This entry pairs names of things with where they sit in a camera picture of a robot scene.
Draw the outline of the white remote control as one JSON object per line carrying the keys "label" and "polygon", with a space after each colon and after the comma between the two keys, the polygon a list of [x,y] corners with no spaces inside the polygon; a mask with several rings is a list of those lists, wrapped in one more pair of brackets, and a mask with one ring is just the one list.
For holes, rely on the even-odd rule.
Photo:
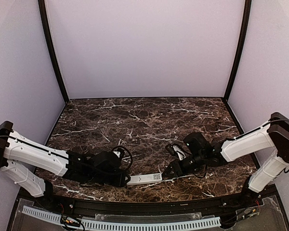
{"label": "white remote control", "polygon": [[151,184],[151,183],[158,183],[161,181],[162,181],[161,173],[136,175],[136,176],[131,176],[131,180],[127,183],[127,185],[132,186],[132,185],[141,185],[141,184]]}

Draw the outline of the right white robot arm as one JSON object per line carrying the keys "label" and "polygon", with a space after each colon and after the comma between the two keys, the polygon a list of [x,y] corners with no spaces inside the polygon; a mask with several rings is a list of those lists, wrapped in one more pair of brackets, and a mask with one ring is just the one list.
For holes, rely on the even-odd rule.
{"label": "right white robot arm", "polygon": [[260,193],[269,182],[289,168],[289,119],[275,112],[259,127],[215,145],[211,145],[200,132],[187,135],[184,144],[188,152],[175,143],[165,147],[178,158],[169,163],[162,173],[163,178],[184,176],[200,166],[224,166],[242,156],[273,147],[272,154],[247,183],[249,192]]}

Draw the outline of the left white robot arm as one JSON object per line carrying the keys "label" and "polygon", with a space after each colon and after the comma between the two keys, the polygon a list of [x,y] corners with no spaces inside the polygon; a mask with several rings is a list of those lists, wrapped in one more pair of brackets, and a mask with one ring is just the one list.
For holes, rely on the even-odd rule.
{"label": "left white robot arm", "polygon": [[27,190],[35,198],[51,198],[51,182],[36,176],[25,164],[47,170],[80,184],[94,183],[124,187],[131,180],[130,166],[121,169],[121,161],[129,151],[116,146],[111,151],[85,156],[73,151],[52,149],[31,141],[13,130],[13,123],[0,124],[0,172]]}

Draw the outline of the black front table rail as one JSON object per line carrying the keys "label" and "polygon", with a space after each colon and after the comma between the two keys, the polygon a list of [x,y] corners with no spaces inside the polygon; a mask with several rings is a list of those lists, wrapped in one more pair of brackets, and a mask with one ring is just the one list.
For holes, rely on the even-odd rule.
{"label": "black front table rail", "polygon": [[50,199],[36,199],[36,203],[52,212],[74,216],[107,215],[178,215],[200,212],[203,215],[229,214],[255,205],[254,201],[240,201],[240,194],[209,199],[177,202],[105,202],[54,195]]}

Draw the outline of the right black frame post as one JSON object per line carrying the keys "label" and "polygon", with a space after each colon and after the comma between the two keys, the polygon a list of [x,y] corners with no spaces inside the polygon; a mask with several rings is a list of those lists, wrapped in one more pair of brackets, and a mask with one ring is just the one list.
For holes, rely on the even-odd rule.
{"label": "right black frame post", "polygon": [[231,92],[232,92],[232,89],[233,89],[233,85],[234,85],[234,82],[235,82],[235,79],[236,79],[237,71],[238,71],[238,68],[239,68],[241,55],[242,55],[242,52],[243,52],[244,43],[245,43],[245,39],[246,39],[249,19],[250,19],[251,4],[252,4],[252,0],[245,0],[242,23],[241,23],[241,28],[240,28],[240,33],[239,33],[236,53],[235,53],[235,56],[234,56],[234,61],[233,61],[231,73],[230,73],[230,76],[229,76],[229,80],[228,80],[228,83],[227,83],[227,86],[226,86],[226,90],[225,90],[225,93],[224,93],[224,96],[223,96],[223,99],[224,99],[225,103],[228,103],[228,100],[230,98],[230,95],[231,95]]}

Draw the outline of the black frame post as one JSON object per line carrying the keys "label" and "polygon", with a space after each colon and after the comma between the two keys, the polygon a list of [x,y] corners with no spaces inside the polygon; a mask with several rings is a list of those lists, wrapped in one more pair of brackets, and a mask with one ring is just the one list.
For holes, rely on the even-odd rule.
{"label": "black frame post", "polygon": [[233,89],[233,85],[234,85],[234,82],[235,82],[235,79],[236,79],[237,71],[238,71],[238,68],[239,68],[241,55],[242,55],[242,52],[243,52],[244,43],[245,43],[245,39],[246,39],[249,19],[250,19],[251,4],[252,4],[252,0],[245,0],[242,23],[241,23],[241,28],[240,28],[240,33],[239,33],[236,53],[235,53],[235,56],[234,56],[234,61],[233,61],[231,73],[230,73],[230,76],[229,76],[229,80],[228,80],[228,83],[227,83],[227,86],[226,86],[226,90],[225,90],[225,93],[224,93],[224,96],[223,96],[223,99],[224,99],[225,103],[228,103],[228,100],[230,98],[230,95],[231,95],[231,92],[232,92],[232,89]]}
{"label": "black frame post", "polygon": [[48,49],[48,53],[50,56],[50,60],[53,66],[54,74],[56,77],[56,81],[59,87],[59,90],[61,92],[61,95],[63,97],[63,100],[65,104],[69,102],[69,97],[67,94],[66,87],[64,85],[63,77],[60,71],[59,63],[56,57],[55,53],[55,48],[52,40],[52,35],[51,35],[51,30],[50,30],[50,24],[47,16],[47,10],[46,10],[46,1],[45,0],[38,0],[38,5],[39,5],[39,13],[40,13],[40,18],[42,22],[42,28],[43,28],[43,33]]}

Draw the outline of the left black frame post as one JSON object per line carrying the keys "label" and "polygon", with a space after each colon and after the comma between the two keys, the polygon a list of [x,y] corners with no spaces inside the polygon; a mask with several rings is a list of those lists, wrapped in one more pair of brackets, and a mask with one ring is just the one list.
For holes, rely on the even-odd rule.
{"label": "left black frame post", "polygon": [[50,30],[50,24],[47,16],[47,10],[46,10],[46,1],[45,0],[38,0],[38,5],[39,5],[39,13],[40,13],[40,18],[42,22],[42,28],[43,28],[43,33],[48,49],[48,53],[50,56],[50,60],[53,66],[54,74],[56,77],[56,81],[59,87],[59,90],[61,92],[61,95],[63,97],[63,100],[65,104],[69,102],[69,97],[67,94],[66,87],[64,85],[63,77],[60,71],[59,63],[56,57],[55,53],[55,48],[52,40],[52,35],[51,35],[51,30]]}

